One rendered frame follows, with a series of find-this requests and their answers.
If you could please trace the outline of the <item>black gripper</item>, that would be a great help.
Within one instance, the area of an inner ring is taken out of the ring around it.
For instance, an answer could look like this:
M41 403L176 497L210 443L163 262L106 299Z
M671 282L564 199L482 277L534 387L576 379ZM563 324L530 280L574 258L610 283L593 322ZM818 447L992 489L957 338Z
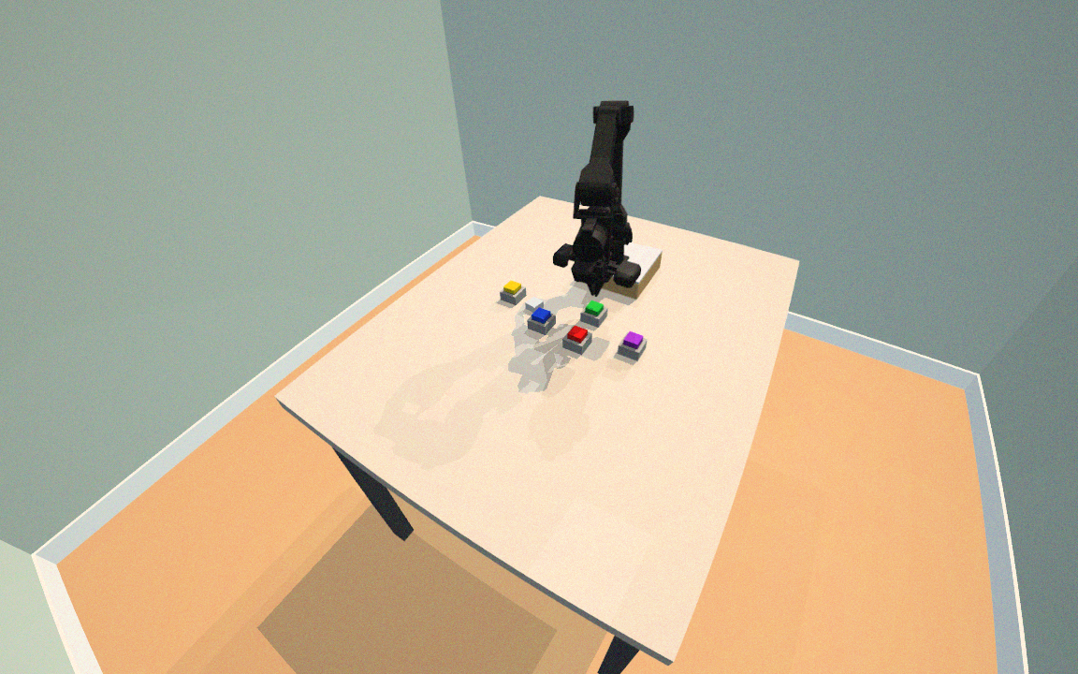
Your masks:
M616 285L623 287L633 287L634 281L637 281L637 278L640 277L640 264L632 263L632 261L624 259L623 263L618 266L616 265L616 261L610 260L610 257L613 255L610 252L611 242L614 240L616 236L611 236L611 239L605 243L603 255L606 257L607 273L605 274L604 280L600 280L599 278L599 280L596 280L594 285L588 285L591 295L599 295L604 281L610 281L613 274L616 274L616 278L613 278ZM573 246L572 244L565 243L555 256L553 256L553 264L565 269L565 266L569 265L569 260L575 263L576 256L573 255Z

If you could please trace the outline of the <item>green button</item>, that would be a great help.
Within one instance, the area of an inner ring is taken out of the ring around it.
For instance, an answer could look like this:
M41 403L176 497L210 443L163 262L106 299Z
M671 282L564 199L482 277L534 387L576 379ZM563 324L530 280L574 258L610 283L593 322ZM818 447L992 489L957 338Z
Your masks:
M590 301L588 306L580 313L581 324L590 324L599 328L608 317L608 307L604 307L600 302Z

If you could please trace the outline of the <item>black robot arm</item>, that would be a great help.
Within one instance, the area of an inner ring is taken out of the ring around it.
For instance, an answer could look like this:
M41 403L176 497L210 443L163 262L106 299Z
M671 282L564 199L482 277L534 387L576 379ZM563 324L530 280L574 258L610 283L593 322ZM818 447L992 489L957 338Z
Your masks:
M633 120L634 106L628 101L602 101L600 107L593 107L593 150L575 184L573 219L581 219L573 240L575 281L594 285L599 278L604 280L607 266L603 250L611 236L616 240L611 242L610 260L618 266L628 260L624 246L633 240L633 231L621 201L621 188L623 140ZM580 209L580 203L590 207Z

